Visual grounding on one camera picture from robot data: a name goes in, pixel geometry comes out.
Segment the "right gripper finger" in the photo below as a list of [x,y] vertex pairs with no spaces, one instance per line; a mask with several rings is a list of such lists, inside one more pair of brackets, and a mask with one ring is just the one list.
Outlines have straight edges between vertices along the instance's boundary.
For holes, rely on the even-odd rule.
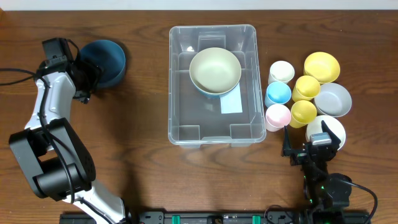
[[282,155],[289,156],[291,154],[292,146],[290,144],[289,132],[287,126],[284,126],[284,140],[282,144]]
[[341,143],[341,140],[339,139],[339,137],[328,127],[328,125],[326,124],[326,122],[323,120],[321,121],[321,127],[322,127],[322,131],[324,133],[327,133],[331,139],[331,145],[334,146],[339,146]]

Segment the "dark blue bowl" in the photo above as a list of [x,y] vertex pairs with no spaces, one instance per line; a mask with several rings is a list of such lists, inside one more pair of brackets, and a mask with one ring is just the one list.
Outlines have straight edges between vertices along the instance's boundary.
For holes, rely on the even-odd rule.
[[235,85],[232,89],[230,89],[229,91],[226,92],[222,92],[222,93],[209,93],[207,91],[204,91],[202,89],[200,89],[198,86],[196,86],[196,84],[193,84],[193,86],[204,96],[206,96],[207,98],[222,98],[224,96],[227,96],[228,94],[232,93],[233,90],[235,90],[237,87],[239,87],[240,83],[238,83],[237,85]]
[[126,54],[122,47],[111,40],[96,40],[81,50],[82,59],[88,59],[102,69],[97,88],[118,85],[126,74]]

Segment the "pink cup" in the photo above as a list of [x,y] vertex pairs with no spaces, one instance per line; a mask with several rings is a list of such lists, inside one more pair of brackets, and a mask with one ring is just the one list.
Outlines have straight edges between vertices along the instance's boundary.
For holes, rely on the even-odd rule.
[[268,107],[265,115],[266,129],[270,132],[276,132],[291,121],[291,112],[285,105],[274,104]]

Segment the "yellow cup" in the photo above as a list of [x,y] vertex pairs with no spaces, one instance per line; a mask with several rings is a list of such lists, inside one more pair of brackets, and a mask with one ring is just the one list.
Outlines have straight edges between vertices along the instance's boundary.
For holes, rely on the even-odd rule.
[[310,101],[320,93],[320,83],[316,78],[304,75],[297,79],[293,92],[292,99],[294,102],[300,100]]
[[310,101],[300,100],[291,107],[291,120],[289,125],[293,128],[301,128],[311,123],[317,116],[317,109]]

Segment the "cream large bowl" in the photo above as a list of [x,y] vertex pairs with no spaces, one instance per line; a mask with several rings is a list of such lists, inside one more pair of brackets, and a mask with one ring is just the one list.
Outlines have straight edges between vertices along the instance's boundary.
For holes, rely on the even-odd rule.
[[242,75],[241,64],[232,52],[211,47],[197,53],[189,66],[193,84],[209,93],[229,91],[237,85]]

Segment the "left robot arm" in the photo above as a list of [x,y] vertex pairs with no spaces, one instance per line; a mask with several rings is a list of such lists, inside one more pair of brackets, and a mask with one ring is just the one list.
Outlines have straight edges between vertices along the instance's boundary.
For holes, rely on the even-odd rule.
[[73,204],[96,223],[131,223],[123,199],[96,180],[93,158],[69,122],[72,100],[87,102],[108,71],[88,58],[42,62],[32,74],[34,112],[9,145],[39,198]]

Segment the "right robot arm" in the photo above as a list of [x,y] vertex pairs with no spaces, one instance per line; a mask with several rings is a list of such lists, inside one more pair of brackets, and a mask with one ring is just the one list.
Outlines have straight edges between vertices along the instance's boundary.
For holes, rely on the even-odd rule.
[[336,156],[341,141],[326,122],[322,121],[321,127],[322,131],[311,135],[309,142],[302,144],[300,149],[292,148],[289,132],[284,128],[282,156],[290,158],[290,165],[302,167],[305,196],[314,206],[323,209],[347,207],[351,187],[342,181],[349,178],[343,174],[330,174],[326,164]]

